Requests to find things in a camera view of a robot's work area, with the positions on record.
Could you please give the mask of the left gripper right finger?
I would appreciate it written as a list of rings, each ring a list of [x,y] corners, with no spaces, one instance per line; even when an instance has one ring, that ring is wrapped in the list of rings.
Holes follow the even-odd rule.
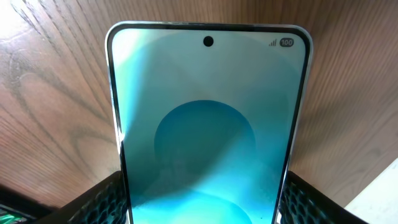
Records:
[[[366,224],[292,171],[287,172],[279,212],[281,224]]]

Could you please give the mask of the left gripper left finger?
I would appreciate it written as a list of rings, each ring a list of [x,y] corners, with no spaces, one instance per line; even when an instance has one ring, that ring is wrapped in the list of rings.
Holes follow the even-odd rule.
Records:
[[[125,224],[127,197],[123,174],[116,171],[35,224]]]

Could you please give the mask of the smartphone with teal screen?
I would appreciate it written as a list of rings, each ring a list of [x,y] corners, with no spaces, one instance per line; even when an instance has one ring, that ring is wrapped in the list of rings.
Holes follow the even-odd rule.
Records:
[[[274,223],[313,40],[290,24],[122,21],[105,38],[130,223]]]

